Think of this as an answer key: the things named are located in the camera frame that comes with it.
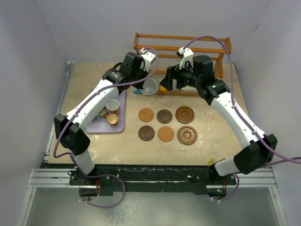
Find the teal mug white inside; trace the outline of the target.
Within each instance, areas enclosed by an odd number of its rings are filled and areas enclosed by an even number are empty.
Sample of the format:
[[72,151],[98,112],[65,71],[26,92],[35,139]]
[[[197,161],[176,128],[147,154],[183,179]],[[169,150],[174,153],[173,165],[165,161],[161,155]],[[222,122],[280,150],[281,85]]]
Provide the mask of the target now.
[[133,93],[134,94],[143,94],[145,96],[153,96],[157,93],[158,90],[158,84],[154,79],[148,78],[144,84],[142,89],[136,89],[134,88]]

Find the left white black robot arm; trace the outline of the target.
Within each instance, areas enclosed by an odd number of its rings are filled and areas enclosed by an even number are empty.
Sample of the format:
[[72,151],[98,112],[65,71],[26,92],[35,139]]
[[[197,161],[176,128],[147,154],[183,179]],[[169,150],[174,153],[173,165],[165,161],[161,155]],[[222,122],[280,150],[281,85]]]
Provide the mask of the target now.
[[97,168],[88,151],[90,139],[85,134],[90,122],[112,99],[130,86],[143,87],[149,78],[151,64],[156,55],[145,48],[139,54],[129,52],[123,62],[107,70],[96,87],[73,110],[54,118],[56,144],[67,149],[74,164],[81,170],[80,179],[87,185],[96,181]]

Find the dark walnut coaster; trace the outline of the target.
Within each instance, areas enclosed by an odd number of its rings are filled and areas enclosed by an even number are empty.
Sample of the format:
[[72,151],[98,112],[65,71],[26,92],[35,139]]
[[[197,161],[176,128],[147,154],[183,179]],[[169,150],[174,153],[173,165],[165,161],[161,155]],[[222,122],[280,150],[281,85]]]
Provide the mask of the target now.
[[157,120],[163,124],[169,123],[173,119],[172,113],[167,109],[162,109],[157,113]]

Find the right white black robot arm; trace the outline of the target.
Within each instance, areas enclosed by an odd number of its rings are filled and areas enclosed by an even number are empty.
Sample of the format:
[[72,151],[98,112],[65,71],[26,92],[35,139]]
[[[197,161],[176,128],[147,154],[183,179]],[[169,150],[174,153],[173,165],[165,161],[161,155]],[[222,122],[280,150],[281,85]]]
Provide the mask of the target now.
[[194,87],[198,95],[216,110],[236,135],[242,150],[231,158],[215,163],[209,172],[209,179],[220,184],[226,175],[233,173],[249,174],[271,162],[277,139],[273,134],[266,135],[250,120],[239,104],[232,100],[231,90],[221,79],[214,77],[213,62],[205,55],[196,56],[192,62],[167,68],[165,78],[160,82],[166,90],[173,85],[180,89]]

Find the ringed brown wooden coaster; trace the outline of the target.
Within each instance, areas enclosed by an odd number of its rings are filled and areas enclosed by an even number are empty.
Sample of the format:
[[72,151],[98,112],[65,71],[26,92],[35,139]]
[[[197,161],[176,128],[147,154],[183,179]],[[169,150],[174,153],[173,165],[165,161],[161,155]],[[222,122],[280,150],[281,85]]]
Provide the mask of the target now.
[[194,111],[188,106],[180,106],[175,112],[176,119],[181,123],[190,123],[195,117]]

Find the dark brown coaster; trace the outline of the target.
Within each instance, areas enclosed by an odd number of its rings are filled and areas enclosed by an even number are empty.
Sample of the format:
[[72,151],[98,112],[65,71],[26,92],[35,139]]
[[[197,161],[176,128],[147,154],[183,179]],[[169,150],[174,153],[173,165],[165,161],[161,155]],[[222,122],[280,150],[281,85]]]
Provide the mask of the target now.
[[139,128],[138,136],[143,141],[150,141],[155,136],[155,130],[153,127],[145,125]]

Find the light wood coaster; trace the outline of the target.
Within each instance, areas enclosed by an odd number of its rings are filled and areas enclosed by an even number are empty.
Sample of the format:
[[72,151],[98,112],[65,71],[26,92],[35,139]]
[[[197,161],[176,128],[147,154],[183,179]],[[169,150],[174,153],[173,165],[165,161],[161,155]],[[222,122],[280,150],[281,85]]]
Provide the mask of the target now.
[[153,117],[154,112],[150,108],[143,108],[138,112],[138,118],[143,122],[149,122]]

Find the orange terracotta coaster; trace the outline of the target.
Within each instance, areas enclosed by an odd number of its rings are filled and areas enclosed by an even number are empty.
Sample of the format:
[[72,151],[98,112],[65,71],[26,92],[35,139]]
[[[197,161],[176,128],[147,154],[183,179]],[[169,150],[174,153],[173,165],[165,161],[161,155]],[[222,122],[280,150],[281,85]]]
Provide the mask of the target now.
[[169,142],[174,138],[174,130],[169,126],[163,126],[158,129],[158,138],[161,141]]

